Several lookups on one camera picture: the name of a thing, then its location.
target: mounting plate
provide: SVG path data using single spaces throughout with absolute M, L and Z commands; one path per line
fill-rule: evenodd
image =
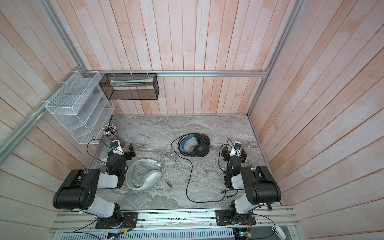
M 235 225 L 231 222 L 229 210 L 216 210 L 215 213 L 216 213 L 216 224 L 218 226 Z M 249 214 L 249 220 L 247 218 L 238 225 L 255 225 L 256 224 L 255 216 L 253 214 Z
M 137 215 L 138 215 L 137 212 L 123 212 L 122 215 L 123 215 L 122 218 L 123 218 L 123 222 L 124 222 L 124 227 L 123 228 L 128 228 L 131 225 L 132 225 L 132 228 L 136 227 Z M 109 230 L 112 230 L 112 228 L 110 228 L 107 225 L 104 225 L 104 224 L 100 223 L 99 221 L 96 222 L 96 229 L 109 229 Z

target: metal vent grille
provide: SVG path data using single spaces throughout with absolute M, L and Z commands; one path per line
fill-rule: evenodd
M 89 232 L 102 240 L 107 239 L 108 232 Z M 120 239 L 173 239 L 193 240 L 211 238 L 233 238 L 231 228 L 203 228 L 203 229 L 174 229 L 174 230 L 140 230 L 131 231 L 120 235 Z M 93 236 L 84 233 L 63 233 L 60 240 L 87 240 L 95 239 Z

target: white wire mesh organizer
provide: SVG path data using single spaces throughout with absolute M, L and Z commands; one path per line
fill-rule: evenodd
M 100 139 L 100 129 L 109 121 L 115 109 L 112 102 L 102 99 L 103 92 L 92 93 L 101 79 L 98 72 L 92 73 L 93 78 L 85 78 L 76 72 L 46 106 L 52 116 L 81 144 Z
M 99 72 L 87 71 L 87 73 L 94 73 L 94 77 L 84 78 L 80 72 L 75 72 L 45 108 L 51 114 L 76 115 L 101 80 Z

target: headphones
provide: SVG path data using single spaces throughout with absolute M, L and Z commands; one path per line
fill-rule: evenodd
M 138 165 L 142 165 L 143 167 L 151 170 L 149 173 L 147 173 L 144 176 L 144 183 L 141 187 L 135 187 L 135 185 L 132 182 L 132 176 L 133 171 L 135 171 L 135 168 Z M 155 160 L 152 159 L 140 159 L 132 163 L 132 165 L 128 168 L 127 175 L 126 175 L 126 183 L 128 187 L 135 191 L 145 191 L 150 187 L 153 187 L 162 177 L 162 174 L 160 172 L 161 164 Z
M 191 138 L 195 137 L 197 141 L 197 145 L 193 148 L 192 152 L 186 152 L 184 150 L 184 146 L 186 141 L 190 140 Z M 205 134 L 199 134 L 199 133 L 191 133 L 186 134 L 182 137 L 180 137 L 179 142 L 177 143 L 177 147 L 181 154 L 187 157 L 204 157 L 208 154 L 209 148 L 211 147 L 210 139 Z

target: wire mesh shelf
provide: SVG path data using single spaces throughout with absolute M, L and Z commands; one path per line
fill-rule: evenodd
M 159 97 L 156 74 L 105 74 L 100 86 L 109 100 L 151 100 Z
M 45 108 L 51 114 L 76 115 L 101 80 L 98 72 L 87 71 L 87 73 L 94 73 L 93 78 L 85 78 L 80 72 L 76 72 Z
M 93 78 L 84 77 L 90 72 Z M 94 138 L 100 138 L 100 129 L 115 109 L 112 102 L 103 99 L 103 92 L 92 93 L 100 79 L 98 72 L 76 72 L 46 106 L 78 143 L 87 144 Z
M 111 108 L 104 108 L 100 114 L 99 119 L 95 123 L 93 129 L 90 133 L 85 134 L 82 137 L 76 138 L 78 143 L 87 144 L 90 140 L 98 138 L 101 138 L 101 131 L 100 129 L 108 123 L 109 119 L 111 118 L 111 115 L 114 111 L 115 107 L 112 106 Z M 89 144 L 98 144 L 99 140 L 91 141 Z

